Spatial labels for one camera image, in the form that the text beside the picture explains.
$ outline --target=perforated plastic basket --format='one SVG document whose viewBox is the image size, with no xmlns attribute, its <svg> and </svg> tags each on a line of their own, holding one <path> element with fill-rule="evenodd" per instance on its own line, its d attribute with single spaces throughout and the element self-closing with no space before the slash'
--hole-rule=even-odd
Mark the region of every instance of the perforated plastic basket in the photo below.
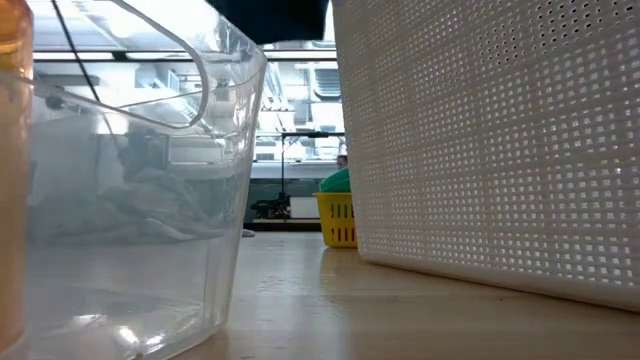
<svg viewBox="0 0 640 360">
<path fill-rule="evenodd" d="M 324 243 L 330 247 L 358 247 L 350 193 L 318 193 Z"/>
<path fill-rule="evenodd" d="M 334 1 L 368 260 L 640 311 L 638 1 Z"/>
</svg>

